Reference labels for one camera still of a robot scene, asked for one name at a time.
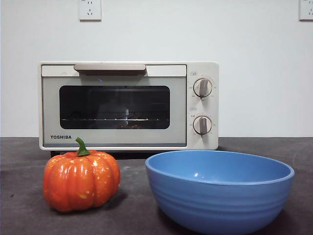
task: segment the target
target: pumpkin stem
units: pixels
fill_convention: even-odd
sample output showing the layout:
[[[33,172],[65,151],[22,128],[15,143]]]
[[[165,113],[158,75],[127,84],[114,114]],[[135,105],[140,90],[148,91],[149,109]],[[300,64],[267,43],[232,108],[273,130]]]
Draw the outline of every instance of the pumpkin stem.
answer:
[[[90,154],[90,152],[86,149],[85,143],[81,138],[77,137],[75,141],[79,143],[77,156],[84,156]]]

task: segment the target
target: timer dial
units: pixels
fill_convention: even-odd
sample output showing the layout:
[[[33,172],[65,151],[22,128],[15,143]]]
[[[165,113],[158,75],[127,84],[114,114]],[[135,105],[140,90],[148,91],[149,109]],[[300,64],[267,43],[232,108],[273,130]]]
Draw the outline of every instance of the timer dial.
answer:
[[[212,84],[207,78],[200,78],[194,84],[194,92],[200,98],[208,96],[212,92]]]
[[[211,120],[206,116],[197,117],[194,120],[193,127],[199,135],[205,135],[211,130]]]

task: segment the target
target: oven window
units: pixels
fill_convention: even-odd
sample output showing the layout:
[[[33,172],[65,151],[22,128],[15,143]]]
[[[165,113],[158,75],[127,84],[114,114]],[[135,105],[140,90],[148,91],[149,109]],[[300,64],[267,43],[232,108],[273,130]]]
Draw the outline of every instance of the oven window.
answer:
[[[64,129],[166,129],[170,89],[166,86],[62,86]]]

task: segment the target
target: dark countertop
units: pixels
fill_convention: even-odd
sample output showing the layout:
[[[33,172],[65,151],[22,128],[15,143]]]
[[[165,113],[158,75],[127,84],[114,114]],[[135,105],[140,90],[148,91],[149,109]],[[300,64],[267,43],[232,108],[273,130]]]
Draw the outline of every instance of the dark countertop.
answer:
[[[254,235],[312,234],[313,138],[220,138],[219,146],[223,151],[277,159],[295,170],[284,209]],[[2,235],[197,234],[176,224],[159,209],[149,188],[144,159],[118,160],[120,188],[104,206],[70,213],[50,209],[42,193],[44,167],[49,158],[49,152],[39,149],[37,138],[1,138]]]

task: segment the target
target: wall socket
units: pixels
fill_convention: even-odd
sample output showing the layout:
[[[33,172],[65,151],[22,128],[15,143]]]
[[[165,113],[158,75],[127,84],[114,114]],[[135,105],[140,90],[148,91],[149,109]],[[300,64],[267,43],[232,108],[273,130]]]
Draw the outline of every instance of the wall socket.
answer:
[[[78,0],[78,18],[80,21],[100,21],[101,0]]]
[[[313,0],[299,1],[299,20],[313,21]]]

